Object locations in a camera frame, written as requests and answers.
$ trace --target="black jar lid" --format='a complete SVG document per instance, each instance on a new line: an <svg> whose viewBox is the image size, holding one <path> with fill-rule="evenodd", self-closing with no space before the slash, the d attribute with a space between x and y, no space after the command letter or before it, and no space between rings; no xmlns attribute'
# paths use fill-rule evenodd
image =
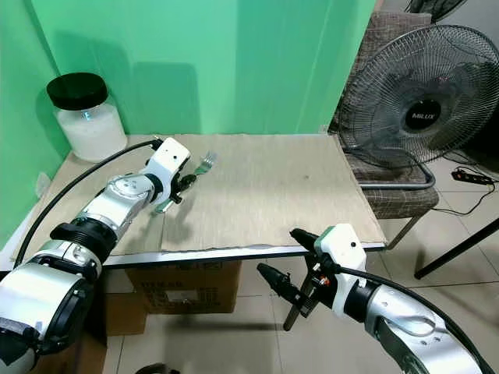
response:
<svg viewBox="0 0 499 374"><path fill-rule="evenodd" d="M106 83L91 72L71 72L47 85L47 94L57 108L80 111L102 104L108 98Z"/></svg>

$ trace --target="beige tablecloth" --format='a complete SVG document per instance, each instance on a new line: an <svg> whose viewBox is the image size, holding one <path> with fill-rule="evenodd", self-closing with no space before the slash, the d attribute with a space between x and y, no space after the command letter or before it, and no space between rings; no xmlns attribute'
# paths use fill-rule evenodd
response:
<svg viewBox="0 0 499 374"><path fill-rule="evenodd" d="M175 138L192 154L183 175L193 171L208 150L218 154L215 166L166 215L153 213L152 207L142 212L113 255L295 245L288 234L293 228L321 233L342 222L353 225L361 242L386 242L334 136ZM145 139L150 136L131 136L129 143ZM134 151L81 182L41 225L29 254L40 248L55 225L70 222L109 178L140 170L151 154L147 148ZM71 153L41 205L90 166Z"/></svg>

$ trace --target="white powder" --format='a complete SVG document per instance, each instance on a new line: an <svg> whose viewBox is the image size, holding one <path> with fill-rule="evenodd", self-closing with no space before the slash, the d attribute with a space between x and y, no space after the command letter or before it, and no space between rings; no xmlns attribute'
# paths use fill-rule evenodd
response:
<svg viewBox="0 0 499 374"><path fill-rule="evenodd" d="M85 111L59 110L57 120L74 154L98 162L122 150L126 135L116 107L103 103Z"/></svg>

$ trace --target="chair seat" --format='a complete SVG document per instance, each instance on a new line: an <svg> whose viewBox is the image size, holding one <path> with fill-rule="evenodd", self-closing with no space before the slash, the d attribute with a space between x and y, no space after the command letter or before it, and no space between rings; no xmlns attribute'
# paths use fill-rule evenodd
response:
<svg viewBox="0 0 499 374"><path fill-rule="evenodd" d="M425 182L424 173L418 167L387 169L368 164L348 153L345 156L359 183ZM378 220L422 216L438 204L438 193L433 187L420 190L371 189L363 193Z"/></svg>

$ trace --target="glass jar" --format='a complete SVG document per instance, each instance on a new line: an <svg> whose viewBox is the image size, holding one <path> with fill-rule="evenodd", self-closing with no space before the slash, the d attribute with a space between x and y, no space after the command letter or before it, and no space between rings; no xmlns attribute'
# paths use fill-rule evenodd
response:
<svg viewBox="0 0 499 374"><path fill-rule="evenodd" d="M118 110L100 76L89 72L65 74L47 85L47 93L77 157L99 162L125 148L127 138Z"/></svg>

